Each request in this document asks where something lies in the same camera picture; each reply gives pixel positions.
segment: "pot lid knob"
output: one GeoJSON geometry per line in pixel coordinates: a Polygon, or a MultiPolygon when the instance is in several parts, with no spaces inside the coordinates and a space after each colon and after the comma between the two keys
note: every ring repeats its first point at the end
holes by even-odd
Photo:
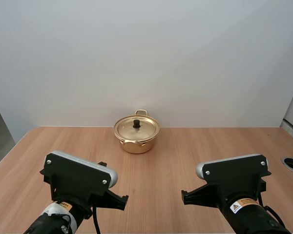
{"type": "Polygon", "coordinates": [[[141,127],[140,126],[140,120],[134,119],[134,121],[133,121],[133,128],[138,129],[140,127],[141,127]]]}

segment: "white wall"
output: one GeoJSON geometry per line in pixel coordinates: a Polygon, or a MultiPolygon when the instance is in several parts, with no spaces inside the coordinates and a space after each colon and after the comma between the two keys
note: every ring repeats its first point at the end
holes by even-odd
{"type": "Polygon", "coordinates": [[[112,126],[278,127],[293,97],[293,0],[0,0],[0,112],[112,126]]]}

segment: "screw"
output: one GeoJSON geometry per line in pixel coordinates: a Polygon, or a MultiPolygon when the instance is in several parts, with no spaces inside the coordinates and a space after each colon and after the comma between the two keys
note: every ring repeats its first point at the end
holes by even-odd
{"type": "Polygon", "coordinates": [[[277,227],[278,224],[274,222],[273,220],[269,220],[269,224],[272,225],[273,227],[277,227]]]}

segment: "pot lid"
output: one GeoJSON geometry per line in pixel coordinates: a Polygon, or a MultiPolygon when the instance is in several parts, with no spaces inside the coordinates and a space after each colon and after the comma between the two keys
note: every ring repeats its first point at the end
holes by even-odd
{"type": "Polygon", "coordinates": [[[155,138],[159,131],[160,125],[148,116],[145,110],[137,110],[136,114],[122,118],[114,126],[114,133],[118,139],[137,142],[149,141],[155,138]],[[138,111],[143,111],[146,115],[138,115],[138,111]]]}

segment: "black cable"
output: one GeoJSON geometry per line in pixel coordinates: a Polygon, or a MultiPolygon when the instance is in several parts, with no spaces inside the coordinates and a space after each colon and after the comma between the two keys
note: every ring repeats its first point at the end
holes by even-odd
{"type": "Polygon", "coordinates": [[[98,224],[98,219],[97,219],[97,207],[93,207],[92,216],[93,216],[93,222],[94,222],[94,227],[96,228],[96,232],[97,234],[101,234],[99,224],[98,224]]]}
{"type": "Polygon", "coordinates": [[[269,211],[277,219],[277,221],[280,223],[280,225],[285,228],[285,225],[282,222],[282,219],[280,218],[279,215],[277,215],[277,213],[272,208],[270,208],[269,206],[265,206],[264,209],[265,209],[265,211],[269,211]]]}
{"type": "Polygon", "coordinates": [[[260,193],[258,195],[258,203],[259,203],[259,205],[261,205],[264,208],[265,211],[269,211],[276,218],[276,220],[280,223],[280,225],[285,228],[285,225],[284,225],[282,219],[280,218],[280,216],[269,206],[263,205],[263,199],[262,199],[262,195],[260,193]]]}

